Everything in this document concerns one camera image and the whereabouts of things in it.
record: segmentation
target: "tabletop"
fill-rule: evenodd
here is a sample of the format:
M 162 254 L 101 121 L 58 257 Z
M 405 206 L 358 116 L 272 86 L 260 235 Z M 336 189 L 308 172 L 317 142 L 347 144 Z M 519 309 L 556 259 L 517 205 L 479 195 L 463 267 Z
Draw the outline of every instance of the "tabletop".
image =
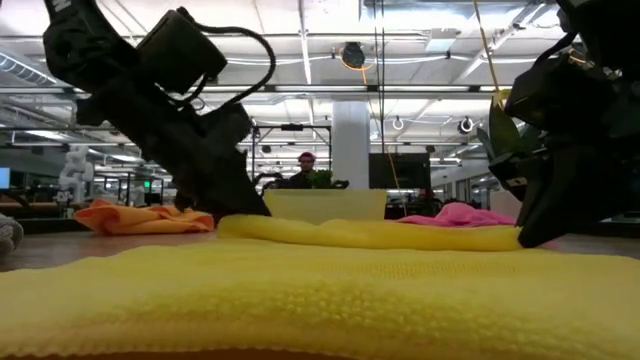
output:
M 109 237 L 91 232 L 29 235 L 15 252 L 0 259 L 0 272 L 59 266 L 89 256 L 112 256 L 145 245 L 178 246 L 214 239 L 214 233 Z M 638 239 L 567 235 L 545 247 L 566 253 L 624 255 L 640 259 Z

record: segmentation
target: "white pillar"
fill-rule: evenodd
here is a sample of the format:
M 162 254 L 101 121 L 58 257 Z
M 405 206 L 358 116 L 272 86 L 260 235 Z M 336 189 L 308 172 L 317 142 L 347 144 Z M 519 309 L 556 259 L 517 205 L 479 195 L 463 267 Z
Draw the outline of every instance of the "white pillar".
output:
M 333 103 L 333 179 L 350 189 L 369 188 L 369 119 L 364 101 Z

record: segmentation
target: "gray fabric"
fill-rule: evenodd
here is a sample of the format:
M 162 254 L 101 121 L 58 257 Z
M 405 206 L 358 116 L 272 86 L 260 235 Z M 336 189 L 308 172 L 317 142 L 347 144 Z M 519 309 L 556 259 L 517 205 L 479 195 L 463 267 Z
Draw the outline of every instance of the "gray fabric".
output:
M 17 249 L 23 237 L 22 226 L 17 221 L 0 214 L 0 258 Z

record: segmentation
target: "pink cloth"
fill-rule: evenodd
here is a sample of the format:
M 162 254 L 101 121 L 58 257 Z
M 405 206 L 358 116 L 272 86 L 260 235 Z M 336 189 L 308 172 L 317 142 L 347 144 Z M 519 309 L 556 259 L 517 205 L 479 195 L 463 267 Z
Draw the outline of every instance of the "pink cloth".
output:
M 463 203 L 445 205 L 440 213 L 432 218 L 412 215 L 397 220 L 401 223 L 415 225 L 431 225 L 442 227 L 479 227 L 492 225 L 515 225 L 509 216 L 492 213 L 488 210 L 477 210 Z

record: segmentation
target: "orange towel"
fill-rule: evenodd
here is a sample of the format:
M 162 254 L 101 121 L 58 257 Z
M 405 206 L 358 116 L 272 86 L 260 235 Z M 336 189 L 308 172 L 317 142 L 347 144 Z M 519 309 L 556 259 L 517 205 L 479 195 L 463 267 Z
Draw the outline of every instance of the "orange towel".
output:
M 133 208 L 95 200 L 76 213 L 76 220 L 101 235 L 177 234 L 213 231 L 209 214 L 175 206 Z

